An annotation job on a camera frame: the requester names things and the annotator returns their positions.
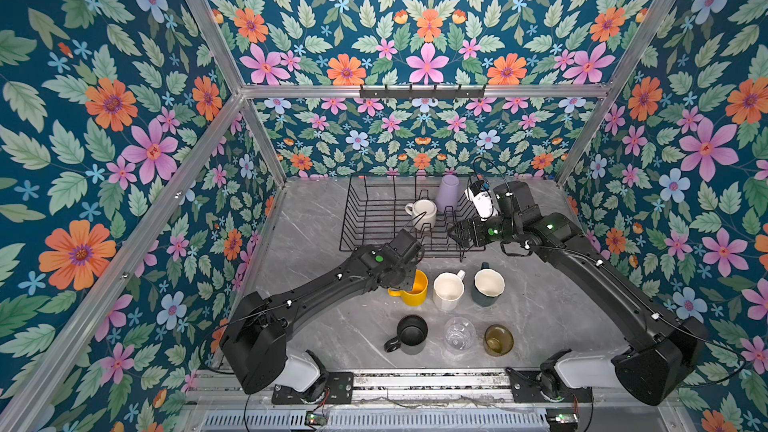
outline floral wallpaper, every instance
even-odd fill
[[[5,407],[229,94],[183,0],[0,2]],[[239,116],[39,430],[171,428],[272,187]]]
[[[734,351],[678,389],[706,432],[768,426],[767,6],[678,0],[568,184],[595,248]]]
[[[255,84],[604,82],[651,0],[210,0]],[[658,52],[643,58],[657,65]]]

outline aluminum frame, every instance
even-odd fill
[[[571,173],[576,164],[584,153],[587,151],[594,134],[600,129],[600,125],[603,123],[603,118],[608,113],[613,104],[616,103],[621,90],[624,88],[624,84],[627,83],[632,76],[635,67],[638,66],[640,58],[645,53],[648,45],[656,36],[656,33],[661,27],[661,23],[667,17],[667,14],[672,9],[672,6],[677,0],[653,0],[648,7],[648,15],[640,24],[638,32],[632,38],[629,47],[621,56],[619,64],[614,69],[614,72],[610,75],[608,82],[608,96],[602,99],[592,110],[592,113],[587,119],[587,123],[581,129],[581,133],[574,141],[571,150],[568,151],[568,158],[565,159],[562,168],[558,172],[556,180],[560,187],[564,186],[568,181]]]

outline pink flower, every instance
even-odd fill
[[[472,40],[465,40],[462,42],[462,48],[458,50],[458,53],[464,54],[464,60],[468,59],[469,57],[476,57],[478,56],[478,52],[480,51],[480,45],[478,44],[476,39]]]
[[[712,237],[704,237],[701,239],[701,243],[704,244],[706,248],[714,251],[704,254],[704,262],[706,264],[715,264],[718,262],[717,270],[723,277],[728,277],[730,275],[731,265],[740,270],[747,270],[749,265],[746,264],[746,260],[736,255],[746,250],[746,241],[738,238],[729,243],[730,236],[728,235],[728,231],[724,228],[717,231],[716,237],[717,242]]]
[[[386,39],[382,39],[381,44],[376,46],[376,50],[379,51],[379,59],[381,59],[382,57],[391,59],[392,54],[397,53],[394,40],[390,40],[389,42],[387,42]]]
[[[603,73],[600,72],[600,69],[609,66],[616,60],[616,57],[614,56],[602,57],[604,53],[605,42],[602,42],[595,47],[590,55],[587,55],[586,52],[580,50],[576,53],[574,58],[576,66],[566,70],[563,77],[566,79],[573,79],[576,77],[574,83],[584,83],[587,79],[592,83],[600,82],[600,79],[603,78]]]
[[[312,122],[312,128],[313,129],[318,129],[321,132],[323,130],[325,130],[326,127],[328,127],[328,122],[326,122],[326,117],[325,116],[321,117],[321,116],[315,114],[315,116],[310,121]]]
[[[467,110],[472,110],[475,113],[475,117],[479,116],[483,112],[491,111],[491,104],[496,102],[495,97],[483,97],[482,99],[472,99],[467,104]]]
[[[639,126],[637,129],[635,129],[634,126],[629,126],[629,134],[621,139],[621,143],[626,144],[627,146],[624,148],[625,154],[629,155],[629,153],[632,152],[635,157],[640,154],[640,146],[644,146],[648,143],[648,139],[642,137],[644,132],[645,126]]]
[[[758,160],[755,164],[762,169],[755,174],[755,180],[766,180],[768,178],[768,160]]]
[[[134,360],[130,359],[130,355],[134,352],[134,346],[129,345],[123,350],[123,345],[118,342],[114,346],[114,356],[105,357],[99,361],[104,373],[101,375],[101,385],[109,382],[114,378],[116,384],[120,384],[123,380],[123,370],[132,369],[134,367]]]
[[[526,102],[528,100],[527,97],[505,97],[504,100],[506,100],[506,102],[502,109],[509,109],[512,114],[518,113],[518,110],[520,109],[528,108],[528,102]]]
[[[136,176],[131,172],[136,169],[136,164],[125,163],[125,158],[118,157],[117,164],[110,162],[107,164],[107,168],[112,175],[109,177],[110,184],[120,182],[120,188],[125,190],[128,188],[129,182],[136,182]]]
[[[266,83],[276,86],[279,84],[278,79],[290,78],[290,74],[285,69],[278,67],[280,64],[279,53],[270,52],[264,58],[264,51],[255,43],[250,44],[250,53],[253,57],[243,56],[240,58],[240,62],[249,69],[255,69],[254,72],[250,73],[250,79],[253,83],[262,83],[266,79]]]
[[[114,303],[112,306],[112,312],[110,312],[109,315],[107,315],[107,318],[101,322],[101,325],[96,331],[95,338],[97,342],[101,342],[105,337],[107,337],[110,322],[115,327],[123,327],[126,324],[125,314],[119,311],[126,308],[133,297],[134,296],[131,294],[121,295],[118,301]]]
[[[138,267],[136,267],[136,270],[134,271],[134,275],[136,275],[136,277],[141,277],[144,274],[144,264],[147,264],[150,267],[158,264],[158,258],[155,257],[154,254],[150,254],[150,252],[158,250],[159,245],[160,241],[155,240],[154,244],[152,244],[152,247],[150,247],[150,249],[147,251],[147,254],[144,256],[144,260],[139,263]]]
[[[741,339],[741,346],[746,349],[741,353],[741,356],[747,362],[752,362],[755,372],[762,375],[768,367],[768,352],[765,350],[762,338],[755,336],[753,341],[754,344],[745,338]]]
[[[453,119],[448,120],[448,130],[458,132],[461,129],[466,129],[467,124],[464,123],[466,121],[466,117],[459,117],[458,114],[456,114]]]
[[[212,168],[211,171],[214,173],[214,184],[219,188],[224,186],[226,184],[226,170],[221,168],[221,164],[217,168]]]
[[[677,260],[683,260],[686,253],[690,254],[693,251],[693,248],[686,242],[688,242],[688,234],[678,235],[674,230],[672,231],[672,238],[664,240],[664,243],[670,248],[667,253],[669,255],[677,254]]]
[[[398,125],[402,120],[398,120],[395,118],[395,114],[390,114],[389,119],[386,117],[382,119],[382,130],[387,130],[388,132],[391,132],[392,130],[400,130],[400,126]]]
[[[331,113],[333,115],[336,115],[339,113],[339,109],[346,110],[346,104],[344,103],[343,97],[337,97],[333,99],[323,99],[323,103],[321,105],[323,110],[331,109]]]
[[[565,67],[571,66],[574,64],[574,56],[576,55],[575,52],[568,52],[568,49],[563,50],[563,53],[557,57],[554,58],[554,68],[565,70]]]
[[[421,79],[424,79],[424,84],[426,85],[429,82],[429,79],[432,79],[434,82],[443,81],[442,72],[438,69],[446,66],[448,58],[446,56],[435,57],[435,46],[431,42],[427,42],[422,46],[421,59],[417,56],[410,56],[406,58],[406,62],[416,69],[411,72],[408,81],[418,82]]]
[[[294,56],[292,50],[289,50],[287,53],[280,53],[280,64],[282,66],[288,66],[289,72],[293,72],[294,70],[301,70],[301,64],[299,64],[300,61],[301,57]]]
[[[703,118],[704,116],[699,115],[698,106],[695,106],[690,111],[683,109],[683,118],[677,121],[677,125],[683,127],[683,134],[688,133],[688,129],[696,132],[696,129],[699,128],[698,122],[701,122]]]
[[[361,104],[357,107],[357,113],[360,115],[364,113],[368,113],[369,116],[373,117],[376,115],[377,110],[383,110],[384,104],[379,103],[379,99],[358,99],[355,98],[355,102]]]
[[[605,114],[605,121],[608,122],[605,124],[605,131],[610,131],[610,134],[615,136],[619,127],[622,127],[626,123],[622,117],[623,114],[624,106],[618,107],[616,104],[610,106],[610,112]]]
[[[179,255],[181,257],[187,256],[187,245],[189,244],[190,241],[184,238],[184,234],[179,234],[178,236],[172,235],[170,237],[170,247],[168,247],[168,250],[166,250],[165,253],[173,254],[174,262],[177,262],[179,260]]]
[[[761,320],[768,313],[768,281],[764,278],[757,281],[757,290],[760,292],[757,293],[751,288],[745,288],[741,291],[746,300],[757,304],[750,307],[750,310],[746,312],[747,317],[755,321]]]
[[[523,130],[532,129],[536,127],[536,122],[538,122],[538,117],[536,117],[535,113],[536,112],[522,117],[522,119],[520,120],[520,126],[523,128]]]
[[[176,172],[176,161],[168,154],[176,150],[179,145],[178,140],[173,137],[163,139],[163,127],[156,119],[149,122],[149,136],[139,126],[132,126],[130,133],[141,147],[126,147],[123,150],[123,157],[134,164],[144,163],[139,170],[141,183],[152,182],[155,169],[158,170],[158,175],[161,178],[170,179]]]
[[[693,154],[683,159],[680,169],[684,171],[694,170],[701,162],[699,175],[705,182],[709,182],[715,175],[715,161],[729,166],[738,162],[739,157],[736,151],[729,147],[720,147],[736,134],[736,124],[729,124],[721,127],[714,136],[712,135],[714,125],[712,121],[704,118],[698,126],[699,139],[692,136],[686,136],[680,139],[680,148]]]
[[[639,168],[633,167],[632,165],[627,166],[625,170],[621,171],[621,175],[624,176],[621,181],[627,184],[629,187],[632,187],[639,180],[639,170]]]
[[[168,109],[163,107],[161,112],[162,113],[158,115],[157,119],[159,123],[163,124],[163,132],[168,132],[170,130],[170,133],[176,134],[176,128],[181,125],[181,122],[176,118],[176,111],[171,109],[170,112],[168,112]]]

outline dish rack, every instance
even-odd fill
[[[424,247],[425,257],[458,258],[467,252],[485,251],[485,246],[462,248],[448,236],[458,221],[474,216],[475,207],[460,194],[456,208],[438,212],[434,228],[416,230],[416,220],[406,212],[406,204],[426,198],[435,200],[439,178],[356,177],[350,178],[339,250],[351,252],[360,245],[383,245],[405,228]]]

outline green leaf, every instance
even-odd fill
[[[2,88],[2,96],[19,119],[28,120],[38,132],[43,131],[44,118],[48,112],[45,110],[45,102],[33,86],[7,81]]]

